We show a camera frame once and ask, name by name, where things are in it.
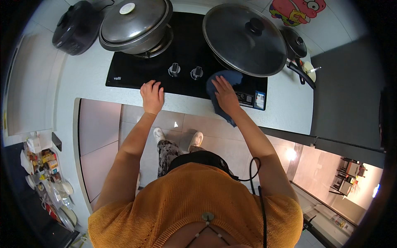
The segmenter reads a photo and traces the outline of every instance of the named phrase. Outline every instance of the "stove knob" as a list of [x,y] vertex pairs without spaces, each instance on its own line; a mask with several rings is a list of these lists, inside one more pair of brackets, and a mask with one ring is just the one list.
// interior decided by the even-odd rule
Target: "stove knob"
[[177,77],[178,73],[181,71],[181,67],[178,65],[178,63],[172,63],[171,67],[168,68],[168,74],[171,77]]
[[192,77],[192,79],[197,80],[199,78],[202,77],[202,68],[200,66],[197,66],[196,68],[194,68],[191,72],[190,72],[190,76]]

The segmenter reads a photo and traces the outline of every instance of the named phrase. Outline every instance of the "pot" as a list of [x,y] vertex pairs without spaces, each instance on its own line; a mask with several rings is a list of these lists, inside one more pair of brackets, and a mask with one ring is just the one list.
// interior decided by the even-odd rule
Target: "pot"
[[[262,13],[246,6],[213,7],[205,15],[202,29],[214,54],[244,74],[268,77],[280,72],[287,62],[287,45],[280,30]],[[287,67],[312,82],[292,61]]]
[[109,51],[144,53],[164,37],[172,10],[169,0],[124,0],[104,18],[99,42]]
[[302,37],[294,30],[286,27],[281,30],[281,34],[287,45],[287,59],[290,60],[290,62],[287,63],[287,67],[299,74],[301,84],[304,85],[306,81],[314,90],[316,88],[314,81],[305,73],[301,65],[300,58],[306,57],[307,55],[306,45]]

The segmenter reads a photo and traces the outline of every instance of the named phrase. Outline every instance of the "patterned pants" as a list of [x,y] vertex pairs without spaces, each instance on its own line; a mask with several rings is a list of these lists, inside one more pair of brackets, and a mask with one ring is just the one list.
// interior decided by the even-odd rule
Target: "patterned pants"
[[[157,178],[160,178],[167,174],[168,168],[171,162],[177,157],[184,154],[178,145],[171,140],[161,140],[157,144],[158,151],[158,172]],[[192,146],[190,153],[197,151],[205,151],[205,149],[199,146]],[[227,165],[224,165],[224,170],[229,171],[230,174],[233,173],[229,170]]]

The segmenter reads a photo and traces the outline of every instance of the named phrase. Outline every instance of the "orange knit sweater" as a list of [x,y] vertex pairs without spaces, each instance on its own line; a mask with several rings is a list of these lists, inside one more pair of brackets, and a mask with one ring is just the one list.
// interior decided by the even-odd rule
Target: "orange knit sweater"
[[[293,247],[299,240],[303,215],[287,196],[264,198],[268,247]],[[258,196],[224,171],[198,163],[181,165],[148,184],[134,202],[108,204],[88,219],[95,248],[162,247],[179,228],[204,222],[211,212],[212,225],[237,242],[263,247],[263,219]]]

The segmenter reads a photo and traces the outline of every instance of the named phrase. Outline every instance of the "person's hand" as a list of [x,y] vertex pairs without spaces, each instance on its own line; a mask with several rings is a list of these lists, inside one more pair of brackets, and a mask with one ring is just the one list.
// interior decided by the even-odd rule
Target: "person's hand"
[[221,109],[230,116],[238,113],[241,110],[239,100],[229,82],[223,76],[216,76],[215,79],[212,83],[218,91],[215,96]]
[[157,115],[164,104],[164,88],[158,90],[161,82],[150,80],[141,86],[143,110],[145,113]]

